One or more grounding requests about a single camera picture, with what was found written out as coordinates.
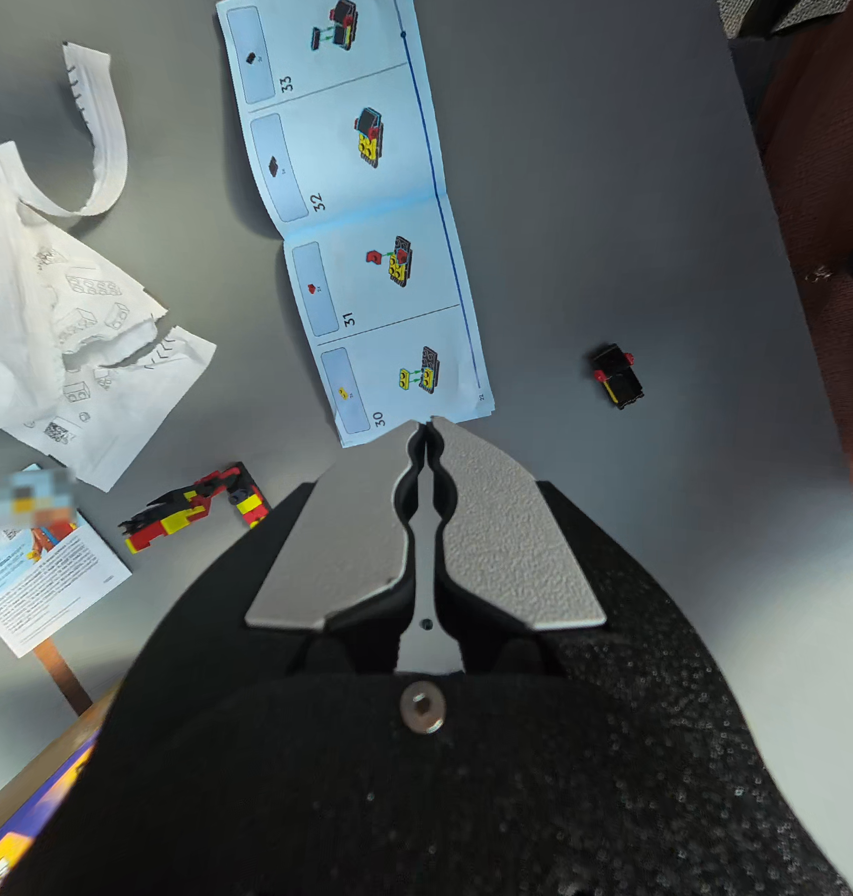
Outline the small black brick assembly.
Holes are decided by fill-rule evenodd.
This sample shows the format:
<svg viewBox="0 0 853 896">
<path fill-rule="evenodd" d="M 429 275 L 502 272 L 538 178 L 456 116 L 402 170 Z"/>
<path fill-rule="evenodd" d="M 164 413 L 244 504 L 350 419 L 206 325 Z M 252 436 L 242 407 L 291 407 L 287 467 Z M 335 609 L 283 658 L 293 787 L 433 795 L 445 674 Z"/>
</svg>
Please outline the small black brick assembly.
<svg viewBox="0 0 853 896">
<path fill-rule="evenodd" d="M 643 386 L 634 372 L 634 356 L 616 343 L 609 343 L 590 357 L 592 375 L 604 388 L 617 409 L 633 405 L 644 397 Z"/>
</svg>

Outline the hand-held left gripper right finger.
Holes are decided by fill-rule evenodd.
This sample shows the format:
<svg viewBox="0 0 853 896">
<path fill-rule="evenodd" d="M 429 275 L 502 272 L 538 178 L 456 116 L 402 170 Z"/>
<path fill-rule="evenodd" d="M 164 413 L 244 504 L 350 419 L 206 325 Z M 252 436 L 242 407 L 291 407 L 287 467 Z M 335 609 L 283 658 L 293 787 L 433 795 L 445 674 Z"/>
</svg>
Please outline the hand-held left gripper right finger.
<svg viewBox="0 0 853 896">
<path fill-rule="evenodd" d="M 434 417 L 440 470 L 454 487 L 442 533 L 453 586 L 533 632 L 606 623 L 536 479 L 510 455 L 451 421 Z"/>
</svg>

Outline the red yellow black brick model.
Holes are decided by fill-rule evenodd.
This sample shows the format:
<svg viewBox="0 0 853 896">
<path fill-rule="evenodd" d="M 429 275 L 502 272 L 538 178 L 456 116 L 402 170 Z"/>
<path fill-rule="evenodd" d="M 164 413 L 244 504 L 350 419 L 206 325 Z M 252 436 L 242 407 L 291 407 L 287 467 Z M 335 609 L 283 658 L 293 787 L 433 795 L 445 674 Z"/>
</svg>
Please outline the red yellow black brick model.
<svg viewBox="0 0 853 896">
<path fill-rule="evenodd" d="M 241 462 L 203 476 L 188 487 L 173 489 L 119 526 L 131 554 L 151 546 L 153 540 L 180 532 L 209 516 L 214 498 L 225 495 L 245 525 L 252 529 L 271 512 L 272 506 Z"/>
</svg>

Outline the colourful brick set box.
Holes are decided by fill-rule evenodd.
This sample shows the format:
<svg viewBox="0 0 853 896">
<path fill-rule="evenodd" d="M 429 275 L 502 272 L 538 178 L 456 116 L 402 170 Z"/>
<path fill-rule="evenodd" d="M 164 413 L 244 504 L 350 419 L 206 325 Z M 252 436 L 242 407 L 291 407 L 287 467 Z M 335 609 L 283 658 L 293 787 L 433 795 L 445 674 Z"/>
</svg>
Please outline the colourful brick set box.
<svg viewBox="0 0 853 896">
<path fill-rule="evenodd" d="M 118 690 L 112 686 L 0 791 L 0 888 L 74 788 Z"/>
</svg>

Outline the white blue printed leaflet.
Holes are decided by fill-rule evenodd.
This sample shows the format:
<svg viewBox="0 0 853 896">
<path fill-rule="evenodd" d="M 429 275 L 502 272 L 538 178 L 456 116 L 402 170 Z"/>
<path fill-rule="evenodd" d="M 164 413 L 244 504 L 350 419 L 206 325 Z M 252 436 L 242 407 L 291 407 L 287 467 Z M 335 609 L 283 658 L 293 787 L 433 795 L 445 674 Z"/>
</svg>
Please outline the white blue printed leaflet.
<svg viewBox="0 0 853 896">
<path fill-rule="evenodd" d="M 0 638 L 23 657 L 130 575 L 78 511 L 72 521 L 0 529 Z"/>
</svg>

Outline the torn white paper bag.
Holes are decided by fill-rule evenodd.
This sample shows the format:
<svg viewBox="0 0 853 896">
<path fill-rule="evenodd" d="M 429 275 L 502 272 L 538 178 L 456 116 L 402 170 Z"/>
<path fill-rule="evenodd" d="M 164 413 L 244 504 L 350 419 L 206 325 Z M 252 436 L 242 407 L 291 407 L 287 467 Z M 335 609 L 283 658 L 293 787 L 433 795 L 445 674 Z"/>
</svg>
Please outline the torn white paper bag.
<svg viewBox="0 0 853 896">
<path fill-rule="evenodd" d="M 0 144 L 0 429 L 48 415 L 67 361 L 125 360 L 167 310 L 129 274 L 38 213 L 13 142 Z"/>
</svg>

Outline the torn white paper piece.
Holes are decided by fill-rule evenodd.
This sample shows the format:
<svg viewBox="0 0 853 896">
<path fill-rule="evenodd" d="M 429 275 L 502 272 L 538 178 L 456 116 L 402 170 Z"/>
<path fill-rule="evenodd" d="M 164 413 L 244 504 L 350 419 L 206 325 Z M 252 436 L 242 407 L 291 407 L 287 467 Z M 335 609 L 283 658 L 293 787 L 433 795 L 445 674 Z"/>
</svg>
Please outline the torn white paper piece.
<svg viewBox="0 0 853 896">
<path fill-rule="evenodd" d="M 173 327 L 132 364 L 65 373 L 55 408 L 5 432 L 107 492 L 205 372 L 216 346 Z"/>
</svg>

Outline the blue instruction booklet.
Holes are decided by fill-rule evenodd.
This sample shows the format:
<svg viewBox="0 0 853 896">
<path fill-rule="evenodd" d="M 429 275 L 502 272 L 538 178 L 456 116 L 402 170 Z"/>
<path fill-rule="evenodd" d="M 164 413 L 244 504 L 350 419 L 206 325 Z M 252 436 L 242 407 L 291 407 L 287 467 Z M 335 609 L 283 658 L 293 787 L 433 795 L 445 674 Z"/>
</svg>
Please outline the blue instruction booklet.
<svg viewBox="0 0 853 896">
<path fill-rule="evenodd" d="M 413 2 L 216 5 L 253 178 L 343 447 L 495 403 Z"/>
</svg>

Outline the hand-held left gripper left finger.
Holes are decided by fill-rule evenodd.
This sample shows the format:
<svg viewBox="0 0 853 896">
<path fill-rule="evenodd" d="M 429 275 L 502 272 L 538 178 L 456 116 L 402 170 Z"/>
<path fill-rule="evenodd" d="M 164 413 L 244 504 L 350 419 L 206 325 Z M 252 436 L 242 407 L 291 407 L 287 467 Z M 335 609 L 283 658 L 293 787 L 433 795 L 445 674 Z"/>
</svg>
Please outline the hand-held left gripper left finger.
<svg viewBox="0 0 853 896">
<path fill-rule="evenodd" d="M 422 464 L 410 420 L 344 449 L 318 478 L 245 615 L 251 628 L 315 633 L 413 615 L 412 537 L 403 509 Z"/>
</svg>

